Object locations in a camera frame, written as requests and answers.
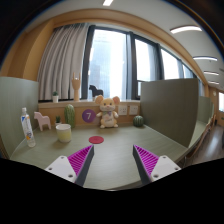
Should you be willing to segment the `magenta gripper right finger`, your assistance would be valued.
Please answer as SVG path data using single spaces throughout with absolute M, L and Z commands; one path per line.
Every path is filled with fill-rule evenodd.
M 143 185 L 157 181 L 180 170 L 180 167 L 168 156 L 157 156 L 137 145 L 133 146 L 133 157 Z

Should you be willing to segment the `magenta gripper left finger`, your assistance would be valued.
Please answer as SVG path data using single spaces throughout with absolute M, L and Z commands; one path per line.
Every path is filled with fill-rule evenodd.
M 46 171 L 79 186 L 83 186 L 93 156 L 94 146 L 90 145 L 68 157 L 64 155 L 59 156 L 46 168 Z

